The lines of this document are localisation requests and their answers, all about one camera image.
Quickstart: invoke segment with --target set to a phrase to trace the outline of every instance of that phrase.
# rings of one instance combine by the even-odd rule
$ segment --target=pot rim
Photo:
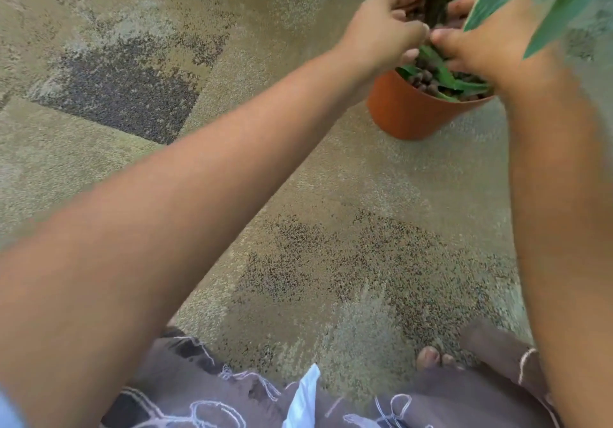
[[[407,86],[407,87],[409,87],[409,88],[413,89],[413,90],[414,90],[415,92],[417,92],[418,94],[420,94],[420,95],[422,95],[422,96],[425,96],[425,97],[427,97],[428,99],[436,100],[437,102],[444,102],[444,103],[448,103],[448,104],[449,104],[449,105],[451,105],[451,106],[463,105],[463,104],[465,104],[465,103],[482,103],[482,102],[487,102],[487,101],[489,101],[489,100],[493,99],[494,97],[496,97],[496,94],[492,94],[491,96],[486,97],[485,99],[471,100],[470,102],[450,102],[449,100],[439,99],[439,98],[437,98],[437,97],[433,97],[433,96],[431,96],[430,94],[426,94],[425,92],[420,91],[418,88],[416,88],[416,87],[415,87],[415,86],[413,86],[412,84],[407,83],[407,82],[405,81],[405,79],[404,79],[404,78],[403,78],[403,77],[402,77],[400,74],[398,74],[398,72],[397,72],[395,69],[393,69],[392,71],[394,72],[394,74],[395,74],[396,76],[398,76],[398,77],[400,78],[400,80],[401,80],[401,81],[402,81],[402,82],[405,84],[405,86]]]

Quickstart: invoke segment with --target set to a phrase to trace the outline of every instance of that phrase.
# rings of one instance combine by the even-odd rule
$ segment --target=forearm
[[[602,351],[613,345],[607,143],[576,78],[554,69],[545,80],[505,97],[518,266],[557,407],[569,427],[604,426],[613,378]]]
[[[4,254],[0,331],[11,338],[0,345],[0,381],[32,426],[97,423],[151,340],[362,78],[336,52],[313,60],[82,194]]]

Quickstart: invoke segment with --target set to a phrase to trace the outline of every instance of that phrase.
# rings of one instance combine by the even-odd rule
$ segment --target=hand
[[[406,21],[416,0],[366,0],[349,23],[337,48],[360,62],[369,76],[412,63],[429,29],[421,21]]]
[[[448,5],[451,26],[461,27],[461,19],[470,13],[477,0],[454,0]],[[479,28],[435,29],[432,43],[449,60],[450,69],[481,76],[497,89],[512,87],[543,77],[558,64],[556,48],[545,47],[524,60],[524,52],[539,22],[531,0],[511,0],[492,14]]]

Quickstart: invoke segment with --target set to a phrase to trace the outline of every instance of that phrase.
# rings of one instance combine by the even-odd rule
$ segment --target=person's left hand
[[[421,21],[406,21],[405,9],[415,1],[365,0],[337,48],[372,76],[413,63],[430,31]]]

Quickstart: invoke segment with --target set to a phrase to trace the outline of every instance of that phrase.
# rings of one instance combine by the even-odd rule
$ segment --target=terracotta pot
[[[493,97],[472,102],[448,102],[418,91],[392,70],[379,76],[366,105],[373,121],[389,135],[421,140],[459,114],[477,108]]]

